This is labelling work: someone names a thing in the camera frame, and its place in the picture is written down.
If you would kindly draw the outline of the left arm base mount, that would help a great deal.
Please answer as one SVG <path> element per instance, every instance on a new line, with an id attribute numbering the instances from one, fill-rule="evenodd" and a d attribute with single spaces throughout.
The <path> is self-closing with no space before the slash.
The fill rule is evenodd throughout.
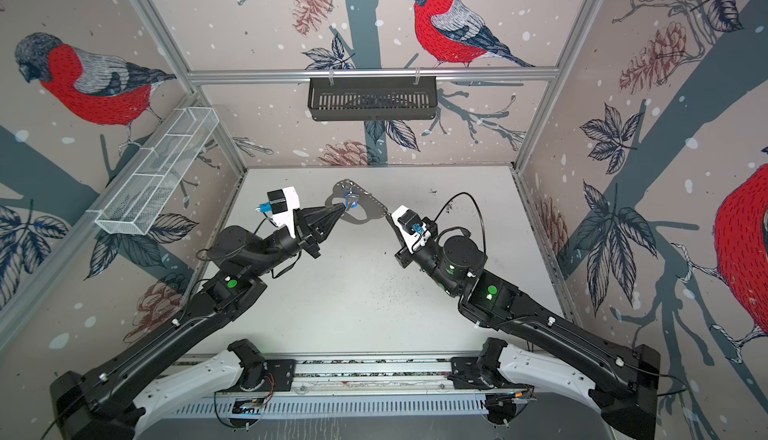
<path id="1" fill-rule="evenodd" d="M 227 351 L 237 357 L 240 373 L 235 383 L 223 392 L 289 392 L 292 387 L 297 361 L 288 358 L 266 358 L 247 339 L 230 343 Z"/>

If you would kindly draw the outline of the black wall basket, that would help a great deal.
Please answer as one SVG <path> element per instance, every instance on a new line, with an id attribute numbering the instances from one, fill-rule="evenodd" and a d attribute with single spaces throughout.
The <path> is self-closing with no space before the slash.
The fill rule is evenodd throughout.
<path id="1" fill-rule="evenodd" d="M 438 110 L 436 78 L 313 78 L 315 121 L 428 120 Z"/>

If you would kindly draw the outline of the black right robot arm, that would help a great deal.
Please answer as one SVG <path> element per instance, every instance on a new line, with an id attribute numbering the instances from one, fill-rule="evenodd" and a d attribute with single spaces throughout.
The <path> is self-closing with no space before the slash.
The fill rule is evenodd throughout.
<path id="1" fill-rule="evenodd" d="M 449 378 L 456 388 L 544 388 L 592 408 L 628 437 L 654 438 L 660 366 L 655 349 L 606 340 L 547 309 L 486 270 L 485 254 L 467 236 L 451 236 L 438 244 L 416 235 L 400 240 L 400 245 L 395 255 L 400 265 L 416 263 L 457 298 L 465 318 L 542 350 L 527 352 L 488 338 L 479 356 L 452 359 Z"/>

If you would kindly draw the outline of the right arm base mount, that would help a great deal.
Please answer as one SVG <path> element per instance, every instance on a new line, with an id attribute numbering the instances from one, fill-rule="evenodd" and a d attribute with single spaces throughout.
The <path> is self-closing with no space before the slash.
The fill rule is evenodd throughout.
<path id="1" fill-rule="evenodd" d="M 447 379 L 457 390 L 527 390 L 529 385 L 512 382 L 501 373 L 500 356 L 507 346 L 505 340 L 489 337 L 478 355 L 452 357 Z"/>

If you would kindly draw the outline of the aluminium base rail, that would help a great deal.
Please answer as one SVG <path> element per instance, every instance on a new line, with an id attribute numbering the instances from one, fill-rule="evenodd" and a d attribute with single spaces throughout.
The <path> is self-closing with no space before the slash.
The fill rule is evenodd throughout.
<path id="1" fill-rule="evenodd" d="M 595 384 L 585 374 L 547 355 L 511 349 L 503 352 L 501 373 L 523 389 L 457 390 L 447 379 L 450 360 L 429 356 L 405 359 L 304 359 L 297 361 L 289 392 L 205 394 L 170 413 L 172 419 L 223 420 L 236 428 L 259 420 L 332 417 L 454 416 L 480 414 L 505 424 L 535 401 L 555 393 L 589 408 Z M 232 415 L 238 399 L 264 398 L 261 415 Z"/>

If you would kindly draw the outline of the small circuit board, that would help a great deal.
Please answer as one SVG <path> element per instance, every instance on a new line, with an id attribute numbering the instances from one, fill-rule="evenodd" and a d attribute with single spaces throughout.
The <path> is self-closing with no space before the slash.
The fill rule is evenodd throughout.
<path id="1" fill-rule="evenodd" d="M 265 408 L 264 398 L 238 399 L 232 408 L 232 415 L 261 415 Z"/>

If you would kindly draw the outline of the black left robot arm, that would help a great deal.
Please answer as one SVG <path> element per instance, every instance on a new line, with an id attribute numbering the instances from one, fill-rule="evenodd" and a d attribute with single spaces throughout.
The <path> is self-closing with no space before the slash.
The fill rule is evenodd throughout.
<path id="1" fill-rule="evenodd" d="M 294 226 L 266 238 L 235 225 L 222 230 L 211 249 L 216 274 L 180 311 L 102 365 L 85 374 L 68 371 L 51 384 L 53 426 L 65 439 L 132 439 L 206 394 L 237 384 L 273 387 L 263 355 L 249 340 L 183 372 L 163 373 L 253 306 L 267 288 L 262 275 L 303 251 L 317 257 L 345 210 L 342 203 L 294 209 Z"/>

